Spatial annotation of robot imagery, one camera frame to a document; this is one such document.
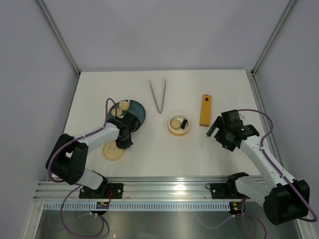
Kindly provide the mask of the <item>sushi roll cucumber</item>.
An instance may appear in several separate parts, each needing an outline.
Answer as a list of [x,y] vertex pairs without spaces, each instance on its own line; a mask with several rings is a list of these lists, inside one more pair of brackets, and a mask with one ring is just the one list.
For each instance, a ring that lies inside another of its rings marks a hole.
[[184,120],[182,121],[182,123],[181,123],[180,128],[181,128],[181,129],[185,129],[185,128],[186,128],[187,123],[188,123],[188,120],[184,119]]

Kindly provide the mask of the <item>yellow round lunch box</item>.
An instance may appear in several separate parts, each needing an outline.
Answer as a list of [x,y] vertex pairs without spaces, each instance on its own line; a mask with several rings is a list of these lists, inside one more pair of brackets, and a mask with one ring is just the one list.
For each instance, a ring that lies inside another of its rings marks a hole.
[[174,114],[167,123],[169,132],[174,136],[184,136],[190,129],[190,119],[184,114]]

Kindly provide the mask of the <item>steamed bun swirl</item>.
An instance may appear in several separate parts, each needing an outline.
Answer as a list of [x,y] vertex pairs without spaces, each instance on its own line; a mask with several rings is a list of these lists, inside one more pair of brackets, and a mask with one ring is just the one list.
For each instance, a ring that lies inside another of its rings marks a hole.
[[172,119],[170,121],[170,126],[171,126],[172,129],[178,130],[180,128],[180,126],[181,126],[181,122],[180,122],[179,119]]

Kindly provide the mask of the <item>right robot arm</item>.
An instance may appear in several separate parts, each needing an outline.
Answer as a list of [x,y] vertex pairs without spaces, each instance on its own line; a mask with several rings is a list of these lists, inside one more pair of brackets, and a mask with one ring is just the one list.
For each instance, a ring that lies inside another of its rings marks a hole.
[[266,217],[274,225],[308,215],[309,185],[283,168],[263,144],[253,125],[244,125],[236,112],[223,113],[216,118],[206,135],[213,136],[229,151],[240,149],[253,162],[266,183],[258,183],[245,172],[235,173],[221,185],[210,184],[213,199],[250,198],[263,207]]

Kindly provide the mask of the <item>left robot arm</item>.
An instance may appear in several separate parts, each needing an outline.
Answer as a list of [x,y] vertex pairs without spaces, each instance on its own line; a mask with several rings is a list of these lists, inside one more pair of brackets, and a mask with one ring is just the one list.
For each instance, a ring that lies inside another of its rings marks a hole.
[[141,122],[133,113],[122,118],[107,119],[103,126],[78,137],[62,134],[46,163],[48,177],[55,183],[66,182],[90,188],[96,198],[103,198],[108,192],[107,179],[86,168],[90,152],[109,142],[115,142],[119,149],[133,145],[131,133]]

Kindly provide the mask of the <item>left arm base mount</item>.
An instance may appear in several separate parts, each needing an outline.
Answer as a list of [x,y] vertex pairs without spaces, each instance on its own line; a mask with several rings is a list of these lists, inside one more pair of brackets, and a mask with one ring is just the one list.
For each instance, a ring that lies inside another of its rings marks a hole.
[[98,189],[84,186],[79,192],[80,199],[122,199],[123,183],[109,183],[108,179],[102,177],[102,184]]

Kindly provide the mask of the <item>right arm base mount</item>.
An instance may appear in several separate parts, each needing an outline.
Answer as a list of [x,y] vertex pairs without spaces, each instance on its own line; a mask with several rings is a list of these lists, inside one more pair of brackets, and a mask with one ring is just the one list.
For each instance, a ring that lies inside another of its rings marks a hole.
[[205,188],[211,193],[212,199],[244,199],[236,189],[235,181],[241,177],[249,176],[245,172],[235,173],[227,177],[223,183],[206,183]]

